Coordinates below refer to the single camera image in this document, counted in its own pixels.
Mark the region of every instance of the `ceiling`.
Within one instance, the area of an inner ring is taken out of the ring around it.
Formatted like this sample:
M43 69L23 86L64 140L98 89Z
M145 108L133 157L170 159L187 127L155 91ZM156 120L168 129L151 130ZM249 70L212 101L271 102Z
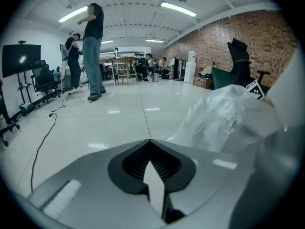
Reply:
M194 18L178 11L160 7L165 1L197 13ZM184 32L199 26L207 19L247 8L249 4L273 3L272 0L24 0L18 16L51 26L65 33L83 33L85 24L77 25L85 13L64 23L58 20L85 5L96 2L104 10L105 40L114 40L114 46L154 46L145 39L164 41L164 47L180 38Z

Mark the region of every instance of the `man in blue jeans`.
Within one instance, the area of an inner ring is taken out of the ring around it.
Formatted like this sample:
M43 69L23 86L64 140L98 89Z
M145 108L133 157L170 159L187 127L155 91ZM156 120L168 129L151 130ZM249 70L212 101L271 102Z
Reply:
M103 37L104 12L96 3L88 7L88 16L77 22L88 22L83 36L83 64L90 84L89 101L99 99L106 92L100 71L100 48Z

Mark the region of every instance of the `ceiling fixture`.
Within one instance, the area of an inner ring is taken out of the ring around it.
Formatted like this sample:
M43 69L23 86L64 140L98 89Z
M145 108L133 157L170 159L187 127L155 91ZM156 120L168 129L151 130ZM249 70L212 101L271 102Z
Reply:
M186 0L179 0L180 3L186 3Z
M109 40L109 41L103 41L103 42L101 42L101 44L104 44L104 43L109 43L109 42L113 42L113 40Z
M160 40L151 40L151 39L146 39L146 42L159 42L159 43L163 43L163 41Z
M173 4L170 4L170 3L167 3L167 2L163 2L161 4L161 7L165 7L165 8L168 8L168 9L172 9L172 10L176 10L176 11L179 11L179 12L182 12L182 13L186 13L192 17L195 17L197 14L189 11L189 10L186 10L184 8L181 8L181 7L178 7L176 5L173 5Z
M69 14L66 15L65 17L61 18L58 22L63 23L63 22L65 22L66 20L68 20L68 19L74 17L75 15L78 15L78 14L80 14L80 13L86 12L87 10L88 10L88 7L85 6L85 7L81 8L81 9L78 9L78 10L72 12L72 13L69 13Z

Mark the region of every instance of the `black screen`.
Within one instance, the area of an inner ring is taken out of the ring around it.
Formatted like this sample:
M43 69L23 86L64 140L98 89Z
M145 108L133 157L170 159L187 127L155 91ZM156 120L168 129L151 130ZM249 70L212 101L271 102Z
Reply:
M6 45L2 52L3 77L31 70L35 61L41 60L40 45Z

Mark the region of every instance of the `glossy floor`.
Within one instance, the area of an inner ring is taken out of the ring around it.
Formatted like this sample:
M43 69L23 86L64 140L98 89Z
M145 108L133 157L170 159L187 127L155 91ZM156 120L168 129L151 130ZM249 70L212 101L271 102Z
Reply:
M34 170L34 188L75 159L124 143L171 137L187 111L209 90L187 83L160 80L158 83L113 85L104 82L107 93L88 102L89 89L69 96L66 108L58 110L56 125L39 150ZM61 106L61 98L42 105L20 119L20 130L8 132L9 147L1 144L1 171L9 187L27 197L36 150L53 125L52 110Z

